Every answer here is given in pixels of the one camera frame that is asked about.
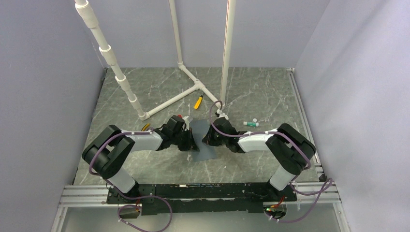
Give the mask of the green white glue stick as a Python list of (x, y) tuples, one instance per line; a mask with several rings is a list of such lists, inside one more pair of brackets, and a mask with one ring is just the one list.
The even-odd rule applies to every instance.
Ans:
[(249, 127), (258, 127), (259, 123), (258, 122), (246, 122), (246, 121), (244, 121), (243, 125), (249, 126)]

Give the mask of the grey-blue envelope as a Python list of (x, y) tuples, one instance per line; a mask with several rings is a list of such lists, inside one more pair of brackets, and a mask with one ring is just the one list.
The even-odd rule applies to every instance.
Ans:
[(199, 148), (199, 151), (191, 152), (192, 160), (194, 162), (200, 162), (205, 160), (212, 160), (217, 158), (215, 148), (210, 145), (206, 145), (202, 140), (206, 136), (209, 130), (209, 123), (206, 119), (193, 120), (190, 123), (192, 128), (192, 134), (194, 141)]

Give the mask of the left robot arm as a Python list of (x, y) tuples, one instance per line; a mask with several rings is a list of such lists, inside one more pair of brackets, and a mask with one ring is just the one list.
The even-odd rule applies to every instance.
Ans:
[(161, 151), (172, 145), (182, 152), (199, 151), (188, 120), (176, 115), (162, 126), (145, 131), (109, 125), (84, 149), (82, 159), (89, 165), (90, 174), (116, 187), (120, 197), (132, 203), (140, 193), (139, 183), (123, 168), (128, 155), (134, 151)]

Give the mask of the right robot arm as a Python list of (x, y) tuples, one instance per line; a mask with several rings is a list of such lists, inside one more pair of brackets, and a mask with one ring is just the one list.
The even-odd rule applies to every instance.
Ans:
[(290, 124), (267, 131), (237, 131), (224, 117), (216, 119), (209, 127), (202, 142), (209, 146), (226, 146), (234, 153), (269, 151), (279, 162), (270, 177), (266, 194), (273, 201), (285, 194), (285, 188), (311, 166), (315, 145)]

